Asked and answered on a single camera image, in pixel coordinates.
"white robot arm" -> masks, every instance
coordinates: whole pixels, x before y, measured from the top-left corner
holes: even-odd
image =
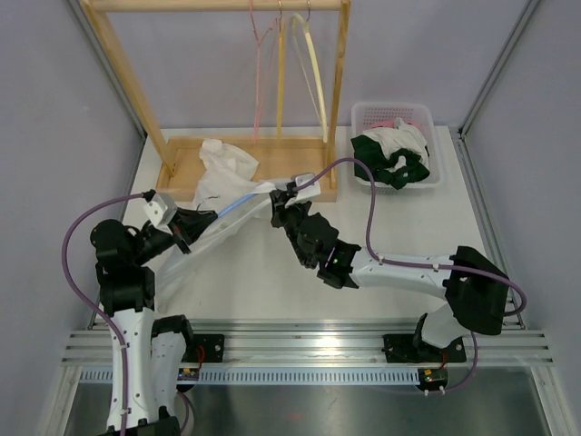
[[[507,286],[451,268],[464,265],[504,276],[476,250],[458,247],[454,255],[431,257],[369,253],[340,240],[339,231],[320,214],[309,215],[309,199],[319,192],[317,188],[296,193],[295,187],[296,183],[290,183],[286,191],[270,193],[271,225],[284,228],[300,264],[318,269],[317,277],[326,284],[335,288],[389,286],[423,292],[445,302],[420,318],[408,342],[389,346],[388,361],[392,357],[397,362],[404,355],[400,362],[440,362],[447,347],[469,332],[500,333]],[[123,415],[127,415],[129,436],[179,434],[172,405],[179,365],[183,355],[195,347],[195,334],[183,315],[154,320],[153,272],[143,265],[175,244],[188,253],[188,247],[217,219],[212,211],[177,208],[167,195],[151,191],[144,198],[150,221],[140,231],[106,220],[91,235],[98,259],[100,300],[126,341],[122,350],[112,332],[113,395],[104,436],[120,434]],[[427,263],[433,268],[394,266],[381,259]],[[125,369],[123,352],[127,355]],[[121,403],[124,393],[128,398],[125,409]]]

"green garment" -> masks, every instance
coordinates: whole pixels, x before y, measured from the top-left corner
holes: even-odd
[[[386,159],[381,145],[364,134],[351,139],[351,143],[355,158],[368,166],[376,182],[389,184],[399,190],[408,183],[420,182],[429,176],[429,170],[419,162],[419,154],[410,150],[399,149]],[[406,158],[406,164],[393,173],[388,171],[388,168],[393,168],[398,163],[400,156]],[[369,181],[365,171],[358,165],[355,165],[355,176]]]

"white plastic basket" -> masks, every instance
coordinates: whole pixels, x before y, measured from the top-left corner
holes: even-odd
[[[409,189],[436,188],[444,181],[444,164],[440,151],[436,128],[432,121],[432,114],[422,104],[409,103],[357,103],[351,108],[351,133],[352,137],[359,136],[364,130],[368,130],[372,124],[380,121],[393,120],[400,117],[406,123],[414,122],[419,125],[419,130],[426,137],[429,153],[429,176],[417,183],[408,183],[400,191],[388,184],[376,182],[377,193],[397,193]],[[355,177],[361,188],[371,192],[371,183]]]

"wooden pole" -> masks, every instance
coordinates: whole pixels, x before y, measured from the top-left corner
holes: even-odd
[[[337,119],[339,117],[339,103],[341,97],[341,85],[343,83],[343,66],[345,65],[345,47],[349,31],[349,15],[351,9],[350,0],[341,0],[339,13],[339,34],[337,36],[337,54],[335,60],[335,80],[333,83],[333,100],[330,109],[329,141],[327,142],[326,163],[335,160],[335,137],[337,134]],[[330,186],[337,187],[337,175],[331,170]]]
[[[121,42],[117,38],[107,14],[105,12],[96,12],[89,3],[89,0],[82,0],[81,6],[91,22],[97,37],[101,41],[103,49],[107,53],[123,85],[123,89],[127,93],[135,111],[137,111],[137,115],[143,123],[145,131],[151,138],[155,150],[157,150],[157,153],[162,158],[168,173],[175,175],[176,150],[165,141],[160,126],[157,124],[157,120],[153,114],[153,110],[149,106],[145,93],[139,85],[135,71],[132,69],[127,56],[125,56]]]
[[[341,0],[310,0],[311,11],[339,11]],[[97,12],[248,11],[248,0],[92,0]],[[254,0],[254,11],[278,11],[278,0]],[[283,11],[306,11],[306,0],[284,0]]]
[[[284,70],[285,70],[285,55],[286,55],[286,32],[287,22],[281,20],[281,29],[279,31],[279,95],[278,107],[276,111],[276,135],[279,139],[282,136],[282,113],[284,110]]]

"wooden clothes rack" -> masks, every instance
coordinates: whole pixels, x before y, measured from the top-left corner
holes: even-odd
[[[123,47],[109,21],[109,12],[227,12],[248,11],[248,0],[80,0],[95,33],[121,84],[129,96],[155,150],[162,158],[162,169],[156,189],[167,192],[176,201],[191,201],[205,168],[199,158],[202,137],[174,136],[168,141],[162,135],[153,110],[145,97]],[[259,161],[255,180],[290,177],[298,173],[318,173],[335,160],[335,134],[339,116],[339,102],[345,46],[350,17],[350,0],[254,0],[254,11],[339,11],[339,31],[335,60],[335,78],[330,112],[329,140],[325,144],[318,136],[288,136],[281,134],[282,92],[279,92],[278,134],[259,136],[256,142],[248,136],[216,137],[236,145]],[[321,179],[320,201],[337,200],[335,169]]]

